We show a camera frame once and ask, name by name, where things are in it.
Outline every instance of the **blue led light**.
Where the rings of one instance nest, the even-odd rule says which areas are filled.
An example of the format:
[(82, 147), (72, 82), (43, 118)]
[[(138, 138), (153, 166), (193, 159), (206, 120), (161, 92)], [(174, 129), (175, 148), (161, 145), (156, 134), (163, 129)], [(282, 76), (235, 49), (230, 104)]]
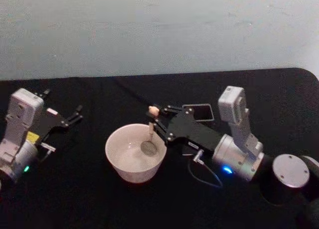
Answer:
[(224, 167), (223, 167), (223, 170), (224, 170), (227, 174), (232, 174), (232, 173), (233, 173), (233, 171), (231, 170), (231, 168), (230, 168), (230, 167), (227, 167), (227, 166), (224, 166)]

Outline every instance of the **cylindrical motor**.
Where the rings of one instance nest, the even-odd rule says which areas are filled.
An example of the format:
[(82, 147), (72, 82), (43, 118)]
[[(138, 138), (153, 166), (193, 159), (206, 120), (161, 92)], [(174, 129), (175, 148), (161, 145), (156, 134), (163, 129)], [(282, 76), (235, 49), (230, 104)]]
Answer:
[(14, 183), (17, 182), (26, 166), (37, 157), (37, 154), (36, 147), (26, 140), (11, 164), (0, 161), (0, 179), (2, 183), (5, 184), (8, 180)]
[(224, 135), (218, 146), (215, 148), (213, 161), (221, 166), (228, 166), (238, 177), (251, 181), (254, 177), (264, 153), (259, 153), (257, 158), (253, 159), (248, 153), (244, 153), (238, 148), (233, 137)]
[(260, 183), (260, 189), (269, 203), (282, 205), (299, 192), (308, 180), (306, 164), (294, 155), (282, 154), (275, 158), (272, 171)]

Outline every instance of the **metal cap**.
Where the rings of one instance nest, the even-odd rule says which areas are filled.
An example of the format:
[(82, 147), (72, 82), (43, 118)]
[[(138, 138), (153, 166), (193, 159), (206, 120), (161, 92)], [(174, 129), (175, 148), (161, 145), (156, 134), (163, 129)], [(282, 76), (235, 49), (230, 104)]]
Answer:
[(309, 180), (309, 169), (298, 157), (282, 154), (275, 158), (273, 171), (277, 179), (290, 188), (301, 188)]

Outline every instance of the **green led light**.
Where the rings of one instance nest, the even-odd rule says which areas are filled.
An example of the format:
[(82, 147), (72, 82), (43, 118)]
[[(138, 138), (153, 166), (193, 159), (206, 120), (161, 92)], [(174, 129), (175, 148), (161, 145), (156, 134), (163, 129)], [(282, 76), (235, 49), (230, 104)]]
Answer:
[(26, 166), (24, 169), (24, 172), (27, 172), (29, 170), (29, 168), (30, 168), (29, 166)]

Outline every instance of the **sticker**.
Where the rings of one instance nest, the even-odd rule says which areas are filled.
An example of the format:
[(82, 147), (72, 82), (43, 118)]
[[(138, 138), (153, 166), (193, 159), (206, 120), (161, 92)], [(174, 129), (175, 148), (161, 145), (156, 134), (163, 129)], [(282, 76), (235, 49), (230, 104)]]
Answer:
[(191, 142), (188, 142), (188, 145), (189, 146), (192, 146), (193, 148), (196, 148), (196, 149), (199, 149), (199, 147)]
[(58, 114), (57, 111), (55, 111), (55, 110), (53, 110), (53, 109), (51, 109), (51, 108), (48, 108), (46, 111), (48, 111), (48, 112), (50, 112), (51, 114), (54, 114), (54, 115), (57, 115), (57, 114)]
[(40, 138), (39, 135), (32, 133), (31, 131), (28, 132), (26, 135), (26, 140), (28, 140), (30, 143), (35, 144), (35, 142)]

